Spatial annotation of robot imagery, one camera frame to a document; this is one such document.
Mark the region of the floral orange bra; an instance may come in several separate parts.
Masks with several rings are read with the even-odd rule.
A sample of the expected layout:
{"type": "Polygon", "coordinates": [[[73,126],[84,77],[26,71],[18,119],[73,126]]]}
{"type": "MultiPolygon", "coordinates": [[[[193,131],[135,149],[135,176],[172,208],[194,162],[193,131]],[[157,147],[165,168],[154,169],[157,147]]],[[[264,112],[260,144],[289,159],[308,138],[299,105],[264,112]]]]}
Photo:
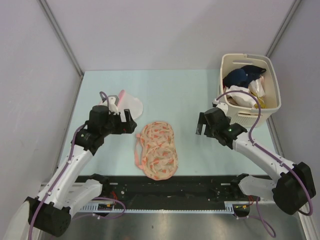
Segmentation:
{"type": "Polygon", "coordinates": [[[178,154],[174,131],[169,123],[149,123],[136,135],[134,163],[155,181],[167,180],[176,173],[178,154]]]}

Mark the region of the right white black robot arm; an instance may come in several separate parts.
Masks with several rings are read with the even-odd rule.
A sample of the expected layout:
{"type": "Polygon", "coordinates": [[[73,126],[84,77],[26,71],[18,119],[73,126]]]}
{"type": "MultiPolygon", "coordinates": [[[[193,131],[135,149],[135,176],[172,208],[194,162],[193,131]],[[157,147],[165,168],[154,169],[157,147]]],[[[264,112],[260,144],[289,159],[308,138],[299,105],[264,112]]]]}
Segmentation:
{"type": "Polygon", "coordinates": [[[293,163],[258,144],[246,128],[231,123],[224,111],[214,107],[199,114],[197,135],[216,139],[247,157],[260,167],[269,179],[243,173],[234,179],[231,196],[242,201],[247,196],[272,200],[286,214],[293,215],[316,195],[311,168],[304,162],[293,163]]]}

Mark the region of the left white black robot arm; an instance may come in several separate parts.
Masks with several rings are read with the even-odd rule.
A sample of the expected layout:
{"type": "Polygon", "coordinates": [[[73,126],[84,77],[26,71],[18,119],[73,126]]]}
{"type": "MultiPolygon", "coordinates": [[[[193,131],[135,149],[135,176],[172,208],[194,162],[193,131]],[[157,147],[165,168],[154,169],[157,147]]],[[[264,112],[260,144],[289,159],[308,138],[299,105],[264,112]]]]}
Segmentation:
{"type": "Polygon", "coordinates": [[[35,198],[28,197],[29,231],[32,239],[34,228],[60,237],[69,227],[72,217],[88,202],[98,198],[105,200],[111,188],[96,179],[88,179],[79,189],[70,193],[82,169],[93,158],[109,135],[132,134],[137,127],[129,109],[121,115],[110,111],[106,105],[95,105],[89,119],[78,127],[71,141],[70,152],[56,170],[49,183],[35,198]]]}

